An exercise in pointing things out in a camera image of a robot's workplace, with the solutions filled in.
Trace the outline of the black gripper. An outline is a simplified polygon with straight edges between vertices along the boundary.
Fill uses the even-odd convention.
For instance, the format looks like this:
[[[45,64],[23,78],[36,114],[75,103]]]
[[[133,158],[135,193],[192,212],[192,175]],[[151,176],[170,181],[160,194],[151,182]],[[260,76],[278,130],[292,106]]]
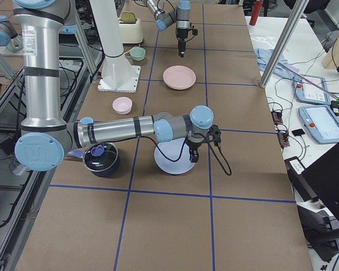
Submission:
[[[199,137],[199,138],[187,138],[186,144],[189,147],[190,153],[190,162],[197,163],[199,160],[199,153],[198,149],[201,147],[202,144],[207,142],[206,137]]]
[[[179,57],[183,58],[186,50],[186,39],[188,38],[189,28],[176,28],[176,38],[178,40]]]

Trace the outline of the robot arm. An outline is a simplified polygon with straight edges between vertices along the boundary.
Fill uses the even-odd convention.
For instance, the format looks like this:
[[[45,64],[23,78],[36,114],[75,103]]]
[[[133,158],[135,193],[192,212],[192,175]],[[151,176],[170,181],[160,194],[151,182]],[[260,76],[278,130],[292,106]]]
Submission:
[[[172,10],[167,12],[159,7],[160,1],[133,1],[138,6],[146,7],[153,15],[158,30],[164,31],[172,24],[176,24],[175,35],[177,39],[177,47],[179,57],[183,58],[186,51],[186,43],[198,34],[198,30],[194,28],[190,22],[190,1],[179,1],[174,7],[170,1],[167,3]]]
[[[120,119],[107,123],[66,123],[60,112],[59,32],[75,19],[74,1],[12,1],[13,13],[22,28],[27,116],[21,122],[21,137],[15,145],[20,164],[33,171],[57,167],[72,150],[104,142],[124,141],[154,134],[157,141],[185,138],[190,162],[198,161],[198,147],[209,144],[214,114],[196,106],[190,114],[168,113]],[[164,13],[158,1],[141,1],[153,13],[159,30],[176,23],[179,56],[185,52],[185,30],[190,1],[179,1],[174,11]],[[90,1],[101,40],[104,66],[100,90],[135,92],[140,66],[125,58],[115,1]]]

